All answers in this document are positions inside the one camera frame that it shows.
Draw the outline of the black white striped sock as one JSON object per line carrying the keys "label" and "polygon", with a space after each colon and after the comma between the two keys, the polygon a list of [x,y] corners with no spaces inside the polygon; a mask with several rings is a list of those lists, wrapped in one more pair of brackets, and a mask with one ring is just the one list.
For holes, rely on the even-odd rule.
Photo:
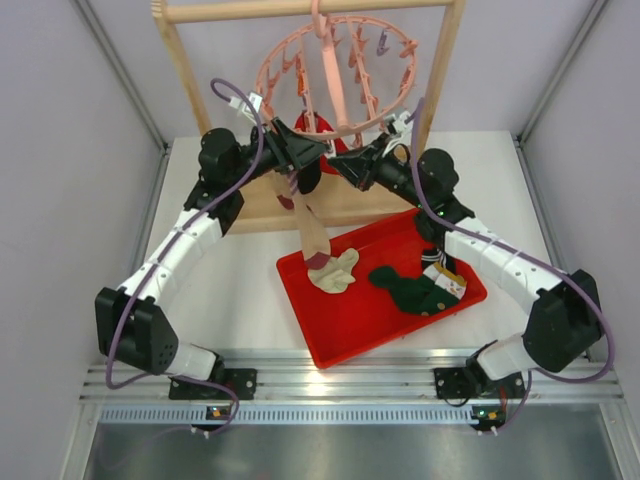
{"label": "black white striped sock", "polygon": [[306,195],[315,190],[322,176],[320,161],[317,160],[297,173],[298,189]]}

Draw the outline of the pink round clip hanger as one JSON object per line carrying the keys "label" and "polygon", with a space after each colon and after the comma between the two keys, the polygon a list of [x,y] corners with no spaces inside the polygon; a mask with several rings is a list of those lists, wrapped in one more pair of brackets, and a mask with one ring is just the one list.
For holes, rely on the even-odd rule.
{"label": "pink round clip hanger", "polygon": [[[365,15],[331,15],[320,12],[320,3],[312,1],[311,23],[295,30],[284,38],[265,58],[258,70],[255,91],[263,97],[261,113],[268,120],[276,117],[273,96],[282,77],[289,72],[295,73],[297,88],[297,72],[306,72],[307,91],[299,97],[303,110],[308,112],[311,126],[315,125],[313,114],[318,113],[313,100],[311,85],[311,62],[306,52],[305,41],[315,36],[321,43],[320,58],[323,75],[328,90],[328,99],[334,113],[334,132],[305,133],[313,138],[330,140],[353,136],[360,140],[362,133],[374,125],[381,126],[383,119],[404,105],[416,77],[417,41],[410,38],[395,25]],[[376,55],[384,56],[389,51],[388,38],[394,37],[399,45],[398,56],[406,62],[406,67],[398,87],[396,98],[386,106],[382,106],[379,97],[374,93],[372,76],[367,68],[367,44],[369,39],[363,36],[366,27],[378,27],[380,39],[376,47]],[[336,30],[343,28],[345,38],[350,41],[347,67],[353,73],[354,84],[359,88],[359,101],[365,108],[366,119],[361,122],[349,118],[346,89],[342,80],[341,67],[337,49],[342,40],[336,36]]]}

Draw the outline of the beige purple striped sock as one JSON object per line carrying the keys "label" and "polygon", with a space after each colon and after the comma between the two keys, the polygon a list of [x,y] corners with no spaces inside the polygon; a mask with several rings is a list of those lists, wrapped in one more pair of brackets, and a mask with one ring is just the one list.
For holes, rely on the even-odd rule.
{"label": "beige purple striped sock", "polygon": [[297,174],[274,173],[271,175],[271,183],[279,203],[294,213],[306,267],[321,270],[331,257],[330,240],[324,226],[301,193]]}

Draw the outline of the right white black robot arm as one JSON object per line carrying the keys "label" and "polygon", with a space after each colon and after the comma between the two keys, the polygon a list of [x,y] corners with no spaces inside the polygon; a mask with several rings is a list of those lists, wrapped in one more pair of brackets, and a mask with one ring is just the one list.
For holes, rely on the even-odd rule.
{"label": "right white black robot arm", "polygon": [[528,316],[523,332],[476,351],[463,367],[470,392],[490,396],[508,376],[537,370],[559,380],[561,371],[601,338],[610,336],[595,279],[568,274],[505,243],[455,196],[459,181],[451,155],[439,148],[418,152],[387,134],[341,153],[329,164],[352,186],[378,184],[419,208],[418,233],[439,253],[464,262],[507,293]]}

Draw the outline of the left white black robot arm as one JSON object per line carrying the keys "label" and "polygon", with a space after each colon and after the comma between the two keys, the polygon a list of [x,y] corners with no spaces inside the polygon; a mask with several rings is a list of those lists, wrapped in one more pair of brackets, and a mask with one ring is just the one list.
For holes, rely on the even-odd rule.
{"label": "left white black robot arm", "polygon": [[247,145],[226,128],[205,133],[198,179],[176,224],[135,274],[95,298],[98,346],[107,365],[121,362],[142,376],[174,377],[205,397],[220,394],[226,384],[221,357],[181,341],[166,312],[190,271],[237,220],[241,187],[270,172],[297,173],[328,150],[279,119],[254,126]]}

